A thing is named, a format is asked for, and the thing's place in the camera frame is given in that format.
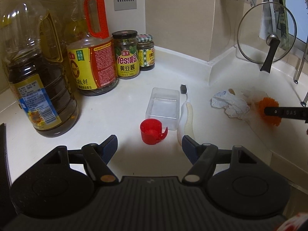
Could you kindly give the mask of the orange mesh scrubber ball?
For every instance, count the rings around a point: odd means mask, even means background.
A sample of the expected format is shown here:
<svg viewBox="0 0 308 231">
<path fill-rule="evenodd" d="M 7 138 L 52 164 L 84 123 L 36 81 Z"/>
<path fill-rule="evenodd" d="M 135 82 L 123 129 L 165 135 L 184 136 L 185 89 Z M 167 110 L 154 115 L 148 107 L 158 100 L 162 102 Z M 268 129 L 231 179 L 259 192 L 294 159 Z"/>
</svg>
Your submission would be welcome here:
<svg viewBox="0 0 308 231">
<path fill-rule="evenodd" d="M 265 97 L 257 103 L 257 112 L 261 119 L 268 126 L 278 127 L 281 123 L 281 118 L 276 116 L 275 109 L 267 109 L 268 107 L 278 107 L 279 103 L 275 101 L 273 98 Z"/>
</svg>

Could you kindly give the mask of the white toothbrush cream handle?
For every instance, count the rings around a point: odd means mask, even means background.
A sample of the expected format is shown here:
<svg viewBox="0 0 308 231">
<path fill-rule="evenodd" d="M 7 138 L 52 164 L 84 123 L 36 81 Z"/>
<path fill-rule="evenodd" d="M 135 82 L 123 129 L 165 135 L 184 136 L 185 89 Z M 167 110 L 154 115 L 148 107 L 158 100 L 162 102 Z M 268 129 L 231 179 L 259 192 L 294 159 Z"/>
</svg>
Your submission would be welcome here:
<svg viewBox="0 0 308 231">
<path fill-rule="evenodd" d="M 195 136 L 193 131 L 193 107 L 187 85 L 181 85 L 180 92 L 186 95 L 186 100 L 181 107 L 181 115 L 177 128 L 177 139 L 180 146 L 182 146 L 182 139 L 185 135 L 190 136 L 192 139 L 195 139 Z"/>
</svg>

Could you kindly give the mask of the white tissue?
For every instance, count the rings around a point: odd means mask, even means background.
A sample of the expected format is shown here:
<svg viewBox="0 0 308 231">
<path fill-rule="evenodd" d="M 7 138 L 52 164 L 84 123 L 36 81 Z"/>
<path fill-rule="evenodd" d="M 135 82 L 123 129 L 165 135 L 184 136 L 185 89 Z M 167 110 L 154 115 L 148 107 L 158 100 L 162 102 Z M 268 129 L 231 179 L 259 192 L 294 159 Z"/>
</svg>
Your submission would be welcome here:
<svg viewBox="0 0 308 231">
<path fill-rule="evenodd" d="M 220 91 L 211 98 L 211 106 L 224 109 L 229 118 L 241 118 L 250 111 L 245 100 L 238 98 L 228 90 Z"/>
</svg>

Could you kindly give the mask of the red plastic measuring cup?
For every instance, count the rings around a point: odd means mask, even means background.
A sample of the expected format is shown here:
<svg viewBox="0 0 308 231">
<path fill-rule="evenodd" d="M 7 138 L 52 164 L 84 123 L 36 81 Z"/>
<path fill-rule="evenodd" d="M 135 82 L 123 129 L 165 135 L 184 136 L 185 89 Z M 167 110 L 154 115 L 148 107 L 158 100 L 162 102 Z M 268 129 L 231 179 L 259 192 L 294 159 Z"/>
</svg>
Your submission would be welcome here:
<svg viewBox="0 0 308 231">
<path fill-rule="evenodd" d="M 153 118 L 142 121 L 140 130 L 142 141 L 148 145 L 155 145 L 168 135 L 168 127 L 163 131 L 162 122 Z"/>
</svg>

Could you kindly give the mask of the thin steel faucet pipe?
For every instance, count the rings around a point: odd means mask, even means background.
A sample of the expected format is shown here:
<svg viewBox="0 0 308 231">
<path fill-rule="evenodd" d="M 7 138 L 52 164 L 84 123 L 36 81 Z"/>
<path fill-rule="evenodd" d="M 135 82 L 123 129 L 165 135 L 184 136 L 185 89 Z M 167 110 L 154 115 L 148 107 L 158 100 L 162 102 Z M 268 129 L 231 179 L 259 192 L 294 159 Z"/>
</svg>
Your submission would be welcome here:
<svg viewBox="0 0 308 231">
<path fill-rule="evenodd" d="M 305 62 L 307 62 L 306 58 L 307 58 L 307 43 L 305 44 L 305 49 L 304 49 L 304 52 L 303 52 L 303 57 L 302 57 L 301 62 L 300 62 L 300 66 L 298 67 L 297 73 L 296 73 L 296 75 L 293 79 L 295 84 L 299 83 L 299 78 L 300 78 L 300 75 L 302 73 L 304 64 L 305 64 Z"/>
</svg>

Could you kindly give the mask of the clear plastic box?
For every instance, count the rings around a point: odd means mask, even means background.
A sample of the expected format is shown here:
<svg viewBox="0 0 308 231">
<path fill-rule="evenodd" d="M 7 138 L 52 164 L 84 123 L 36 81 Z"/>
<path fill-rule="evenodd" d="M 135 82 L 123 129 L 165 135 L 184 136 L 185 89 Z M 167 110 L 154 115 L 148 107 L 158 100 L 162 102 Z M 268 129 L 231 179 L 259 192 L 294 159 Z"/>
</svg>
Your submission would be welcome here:
<svg viewBox="0 0 308 231">
<path fill-rule="evenodd" d="M 162 123 L 162 128 L 177 130 L 180 118 L 180 92 L 178 90 L 153 88 L 145 118 L 159 120 Z"/>
</svg>

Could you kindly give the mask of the black induction cooktop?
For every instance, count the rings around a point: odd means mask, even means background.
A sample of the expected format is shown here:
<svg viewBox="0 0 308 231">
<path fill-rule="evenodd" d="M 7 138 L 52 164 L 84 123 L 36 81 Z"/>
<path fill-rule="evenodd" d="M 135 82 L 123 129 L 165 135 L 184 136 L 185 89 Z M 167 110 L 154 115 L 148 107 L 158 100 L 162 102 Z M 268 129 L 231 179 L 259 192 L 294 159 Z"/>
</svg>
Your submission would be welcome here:
<svg viewBox="0 0 308 231">
<path fill-rule="evenodd" d="M 15 210 L 9 196 L 9 178 L 6 158 L 6 126 L 1 124 L 1 228 L 15 216 Z"/>
</svg>

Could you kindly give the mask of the oil bottle gold cap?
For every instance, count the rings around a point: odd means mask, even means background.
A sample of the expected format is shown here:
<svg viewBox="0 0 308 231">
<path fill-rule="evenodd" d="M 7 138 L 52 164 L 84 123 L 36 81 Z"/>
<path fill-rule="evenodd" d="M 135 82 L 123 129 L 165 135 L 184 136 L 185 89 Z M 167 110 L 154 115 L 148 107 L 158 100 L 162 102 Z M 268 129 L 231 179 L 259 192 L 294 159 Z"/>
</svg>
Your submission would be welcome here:
<svg viewBox="0 0 308 231">
<path fill-rule="evenodd" d="M 41 49 L 46 60 L 65 70 L 66 45 L 62 34 L 63 25 L 56 12 L 56 2 L 40 0 L 47 9 L 47 16 L 40 24 Z"/>
</svg>

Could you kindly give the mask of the soybean paste jar black lid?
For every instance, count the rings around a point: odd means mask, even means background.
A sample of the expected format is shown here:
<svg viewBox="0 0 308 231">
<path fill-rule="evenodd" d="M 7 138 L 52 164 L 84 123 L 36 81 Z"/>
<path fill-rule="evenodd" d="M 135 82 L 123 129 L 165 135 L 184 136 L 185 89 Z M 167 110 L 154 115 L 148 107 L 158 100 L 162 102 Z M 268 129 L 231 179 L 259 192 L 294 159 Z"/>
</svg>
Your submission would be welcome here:
<svg viewBox="0 0 308 231">
<path fill-rule="evenodd" d="M 131 79 L 139 75 L 137 31 L 122 30 L 112 33 L 118 77 Z"/>
</svg>

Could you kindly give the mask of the sauce jar checkered lid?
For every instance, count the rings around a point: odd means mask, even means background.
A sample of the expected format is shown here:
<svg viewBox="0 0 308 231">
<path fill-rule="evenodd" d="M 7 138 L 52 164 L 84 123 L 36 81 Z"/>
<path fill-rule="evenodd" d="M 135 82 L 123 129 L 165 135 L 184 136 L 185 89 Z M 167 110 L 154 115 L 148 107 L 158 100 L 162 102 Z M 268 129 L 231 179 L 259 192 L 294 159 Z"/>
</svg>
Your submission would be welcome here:
<svg viewBox="0 0 308 231">
<path fill-rule="evenodd" d="M 137 51 L 141 71 L 148 71 L 155 67 L 155 45 L 153 36 L 150 34 L 139 34 L 137 36 Z"/>
</svg>

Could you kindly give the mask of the sunflower oil bottle blue label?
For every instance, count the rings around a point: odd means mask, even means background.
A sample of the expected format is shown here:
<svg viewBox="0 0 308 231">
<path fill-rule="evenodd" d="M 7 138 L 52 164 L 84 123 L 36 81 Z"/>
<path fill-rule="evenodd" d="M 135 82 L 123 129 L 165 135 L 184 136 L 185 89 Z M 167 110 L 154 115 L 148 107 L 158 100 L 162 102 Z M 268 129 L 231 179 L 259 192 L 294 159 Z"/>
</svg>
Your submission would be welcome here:
<svg viewBox="0 0 308 231">
<path fill-rule="evenodd" d="M 34 129 L 45 137 L 66 133 L 79 109 L 66 70 L 48 62 L 40 24 L 47 16 L 40 0 L 9 0 L 1 18 L 1 61 L 12 92 Z"/>
</svg>

